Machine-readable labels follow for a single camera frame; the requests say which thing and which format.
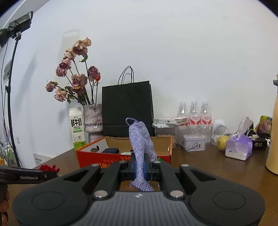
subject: brown wooden table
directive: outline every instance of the brown wooden table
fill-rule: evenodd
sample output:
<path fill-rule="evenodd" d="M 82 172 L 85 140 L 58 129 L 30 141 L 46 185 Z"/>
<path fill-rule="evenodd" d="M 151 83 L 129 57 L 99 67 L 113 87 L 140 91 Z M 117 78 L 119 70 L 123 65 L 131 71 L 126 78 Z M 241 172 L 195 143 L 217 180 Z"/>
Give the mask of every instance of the brown wooden table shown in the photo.
<path fill-rule="evenodd" d="M 266 203 L 266 210 L 259 226 L 278 225 L 278 176 L 265 168 L 267 151 L 253 151 L 247 161 L 225 157 L 224 152 L 218 151 L 215 146 L 207 145 L 205 151 L 184 152 L 180 147 L 173 150 L 172 166 L 179 167 L 187 163 L 209 173 L 245 185 L 260 193 Z M 74 150 L 67 151 L 47 162 L 60 168 L 60 175 L 79 169 L 77 156 Z M 121 190 L 129 188 L 129 182 L 121 185 Z M 12 211 L 13 198 L 23 189 L 32 185 L 9 185 L 11 193 L 10 209 L 8 211 L 8 226 L 17 226 Z"/>

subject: vase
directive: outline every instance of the vase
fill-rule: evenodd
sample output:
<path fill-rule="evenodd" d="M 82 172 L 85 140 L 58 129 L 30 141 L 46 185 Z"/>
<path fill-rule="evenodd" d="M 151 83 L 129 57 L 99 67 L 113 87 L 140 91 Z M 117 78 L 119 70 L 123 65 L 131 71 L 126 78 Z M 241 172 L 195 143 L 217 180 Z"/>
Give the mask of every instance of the vase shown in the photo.
<path fill-rule="evenodd" d="M 89 133 L 89 143 L 103 137 L 102 135 L 102 105 L 84 105 L 84 131 Z"/>

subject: beige kettle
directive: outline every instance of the beige kettle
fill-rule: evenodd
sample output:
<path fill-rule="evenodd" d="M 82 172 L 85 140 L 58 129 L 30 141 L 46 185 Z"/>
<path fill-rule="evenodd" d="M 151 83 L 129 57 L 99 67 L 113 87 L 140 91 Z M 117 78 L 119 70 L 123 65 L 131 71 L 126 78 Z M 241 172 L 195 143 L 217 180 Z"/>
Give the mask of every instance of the beige kettle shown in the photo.
<path fill-rule="evenodd" d="M 278 86 L 278 80 L 273 80 L 273 84 Z M 265 166 L 271 172 L 278 174 L 278 92 L 272 116 L 271 146 L 268 152 Z"/>

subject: yellow fruit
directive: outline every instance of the yellow fruit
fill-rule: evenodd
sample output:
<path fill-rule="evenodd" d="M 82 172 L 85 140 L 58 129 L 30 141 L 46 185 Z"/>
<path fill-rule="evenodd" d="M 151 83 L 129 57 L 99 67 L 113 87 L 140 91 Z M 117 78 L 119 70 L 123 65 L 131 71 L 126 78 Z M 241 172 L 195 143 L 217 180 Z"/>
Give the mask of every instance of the yellow fruit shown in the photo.
<path fill-rule="evenodd" d="M 221 137 L 219 137 L 217 142 L 216 142 L 216 147 L 218 147 L 219 150 L 221 150 L 221 151 L 225 151 L 226 150 L 226 142 L 229 139 L 230 138 L 228 136 L 221 136 Z"/>

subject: knitted towel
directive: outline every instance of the knitted towel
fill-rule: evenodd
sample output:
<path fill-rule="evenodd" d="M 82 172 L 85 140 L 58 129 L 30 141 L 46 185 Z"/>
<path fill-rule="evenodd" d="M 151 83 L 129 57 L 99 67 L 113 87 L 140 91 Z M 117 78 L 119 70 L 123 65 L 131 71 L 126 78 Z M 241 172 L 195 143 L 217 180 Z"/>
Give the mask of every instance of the knitted towel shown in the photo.
<path fill-rule="evenodd" d="M 134 120 L 134 123 L 129 125 L 128 119 Z M 126 123 L 129 125 L 129 139 L 137 163 L 136 178 L 131 185 L 141 191 L 153 191 L 152 186 L 144 179 L 144 153 L 148 153 L 152 162 L 157 160 L 150 134 L 143 122 L 127 118 Z"/>

